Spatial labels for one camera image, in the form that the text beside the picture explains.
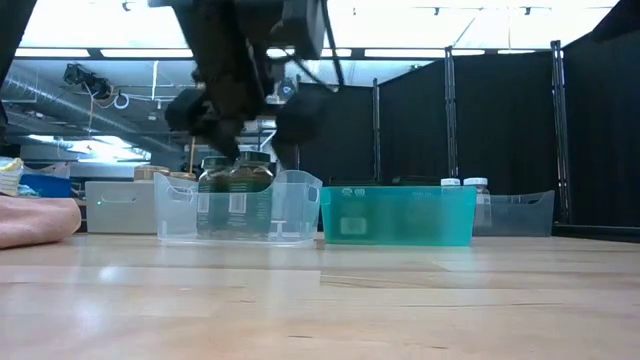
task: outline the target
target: pink cloth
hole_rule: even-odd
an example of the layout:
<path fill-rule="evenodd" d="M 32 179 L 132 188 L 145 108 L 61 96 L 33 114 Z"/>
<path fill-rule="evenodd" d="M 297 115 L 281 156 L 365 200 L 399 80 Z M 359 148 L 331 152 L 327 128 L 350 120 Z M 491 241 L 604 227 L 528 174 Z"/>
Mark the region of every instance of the pink cloth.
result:
<path fill-rule="evenodd" d="M 0 249 L 61 241 L 73 235 L 81 221 L 73 199 L 0 196 Z"/>

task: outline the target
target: ceiling light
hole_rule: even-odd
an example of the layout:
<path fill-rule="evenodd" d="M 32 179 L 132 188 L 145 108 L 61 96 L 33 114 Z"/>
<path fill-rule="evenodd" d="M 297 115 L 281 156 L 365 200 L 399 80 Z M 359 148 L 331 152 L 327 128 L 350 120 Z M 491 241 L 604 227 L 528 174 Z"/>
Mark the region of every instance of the ceiling light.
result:
<path fill-rule="evenodd" d="M 126 142 L 126 141 L 124 141 L 122 139 L 120 139 L 117 136 L 97 135 L 97 136 L 94 136 L 93 138 L 96 139 L 96 140 L 100 140 L 103 143 L 114 145 L 114 146 L 117 146 L 117 147 L 122 148 L 122 149 L 131 148 L 131 144 L 129 144 L 128 142 Z"/>
<path fill-rule="evenodd" d="M 192 58 L 191 49 L 102 49 L 102 56 L 114 58 Z"/>
<path fill-rule="evenodd" d="M 267 56 L 272 59 L 282 58 L 285 56 L 293 55 L 294 53 L 295 53 L 294 49 L 283 50 L 278 48 L 271 48 L 267 50 Z"/>
<path fill-rule="evenodd" d="M 443 58 L 444 49 L 369 49 L 364 51 L 364 56 L 388 58 Z"/>
<path fill-rule="evenodd" d="M 88 163 L 116 163 L 118 160 L 114 157 L 102 157 L 102 158 L 90 158 L 90 159 L 78 159 L 78 162 Z"/>
<path fill-rule="evenodd" d="M 528 54 L 535 50 L 498 50 L 498 54 Z"/>
<path fill-rule="evenodd" d="M 30 139 L 33 140 L 38 140 L 38 141 L 42 141 L 42 142 L 54 142 L 55 139 L 53 136 L 45 136 L 45 135 L 29 135 L 28 136 Z"/>
<path fill-rule="evenodd" d="M 16 57 L 89 57 L 86 49 L 18 48 Z"/>
<path fill-rule="evenodd" d="M 454 56 L 484 55 L 484 50 L 453 49 L 451 50 L 451 55 L 454 55 Z"/>
<path fill-rule="evenodd" d="M 351 49 L 336 49 L 336 54 L 338 57 L 350 57 Z M 333 56 L 333 51 L 331 49 L 322 49 L 322 57 L 331 57 Z"/>

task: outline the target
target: cable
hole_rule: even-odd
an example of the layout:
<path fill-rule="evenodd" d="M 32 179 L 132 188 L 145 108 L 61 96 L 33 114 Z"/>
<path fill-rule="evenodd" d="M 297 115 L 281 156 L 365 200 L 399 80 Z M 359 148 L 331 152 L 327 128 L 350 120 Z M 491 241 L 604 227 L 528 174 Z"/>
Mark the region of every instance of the cable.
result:
<path fill-rule="evenodd" d="M 331 59 L 333 60 L 333 67 L 336 70 L 336 76 L 338 77 L 338 85 L 344 86 L 344 74 L 342 73 L 342 66 L 340 65 L 340 59 L 338 58 L 338 48 L 336 46 L 336 39 L 333 37 L 333 28 L 331 27 L 331 19 L 329 18 L 329 5 L 328 0 L 320 0 L 322 4 L 322 17 L 324 23 L 327 26 L 327 37 L 329 38 L 329 47 L 331 48 Z"/>
<path fill-rule="evenodd" d="M 91 104 L 95 103 L 96 105 L 98 105 L 99 108 L 102 108 L 102 109 L 110 108 L 111 106 L 113 106 L 113 104 L 115 104 L 116 99 L 118 98 L 117 95 L 114 96 L 113 100 L 111 101 L 111 103 L 109 105 L 104 106 L 104 105 L 100 104 L 100 102 L 98 100 L 96 100 L 95 96 L 96 96 L 97 92 L 96 93 L 91 93 L 91 89 L 89 89 L 89 85 L 87 85 L 87 83 L 82 83 L 82 85 L 84 85 L 84 88 L 87 90 L 87 93 L 89 94 L 89 97 L 91 97 Z M 115 89 L 113 88 L 113 86 L 111 86 L 111 96 L 113 96 L 114 90 Z"/>
<path fill-rule="evenodd" d="M 95 102 L 93 96 L 94 94 L 91 93 L 91 90 L 89 90 L 89 86 L 87 85 L 87 83 L 82 83 L 85 87 L 85 89 L 87 89 L 87 92 L 89 93 L 89 98 L 91 98 L 90 100 L 90 105 L 89 105 L 89 127 L 87 129 L 87 132 L 89 133 L 89 140 L 91 140 L 91 125 L 93 124 L 93 103 Z"/>
<path fill-rule="evenodd" d="M 325 83 L 324 81 L 320 80 L 319 77 L 317 77 L 313 72 L 311 72 L 311 70 L 309 70 L 309 68 L 302 62 L 302 59 L 300 59 L 299 56 L 297 56 L 295 53 L 293 55 L 289 55 L 287 54 L 285 49 L 283 48 L 280 48 L 280 49 L 286 54 L 283 57 L 283 59 L 285 60 L 285 63 L 289 61 L 293 61 L 296 65 L 298 65 L 298 67 L 300 68 L 300 70 L 302 70 L 302 72 L 304 72 L 305 74 L 307 74 L 308 77 L 311 78 L 311 80 L 324 86 L 325 88 L 327 88 L 327 90 L 333 92 L 333 89 L 331 88 L 331 86 Z"/>

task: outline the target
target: blue bin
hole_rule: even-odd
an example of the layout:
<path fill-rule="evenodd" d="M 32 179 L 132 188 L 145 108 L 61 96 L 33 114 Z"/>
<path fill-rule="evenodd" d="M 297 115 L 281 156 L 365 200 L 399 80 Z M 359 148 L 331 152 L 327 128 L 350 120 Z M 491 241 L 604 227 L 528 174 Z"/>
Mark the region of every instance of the blue bin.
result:
<path fill-rule="evenodd" d="M 44 198 L 68 198 L 71 197 L 71 180 L 49 175 L 25 174 L 20 179 L 20 184 L 27 185 L 40 197 Z"/>
<path fill-rule="evenodd" d="M 469 246 L 471 186 L 329 187 L 321 191 L 329 244 Z"/>

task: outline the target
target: metal pole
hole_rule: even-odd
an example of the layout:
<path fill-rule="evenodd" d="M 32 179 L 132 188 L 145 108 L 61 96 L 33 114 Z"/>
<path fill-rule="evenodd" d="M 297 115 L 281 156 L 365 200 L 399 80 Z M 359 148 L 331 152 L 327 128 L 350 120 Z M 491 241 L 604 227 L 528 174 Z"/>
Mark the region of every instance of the metal pole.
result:
<path fill-rule="evenodd" d="M 553 103 L 556 127 L 556 149 L 558 156 L 558 187 L 560 192 L 561 220 L 571 224 L 571 189 L 569 175 L 569 146 L 567 111 L 564 84 L 564 63 L 560 41 L 551 42 L 553 60 Z"/>
<path fill-rule="evenodd" d="M 373 79 L 373 175 L 377 182 L 382 180 L 382 161 L 380 148 L 380 86 Z"/>
<path fill-rule="evenodd" d="M 295 154 L 294 156 L 296 157 L 295 158 L 295 169 L 296 170 L 300 170 L 300 146 L 296 145 L 293 151 L 294 151 L 294 154 Z"/>
<path fill-rule="evenodd" d="M 447 116 L 447 155 L 449 176 L 458 177 L 458 140 L 456 117 L 456 90 L 453 49 L 444 49 L 444 91 L 445 110 Z"/>

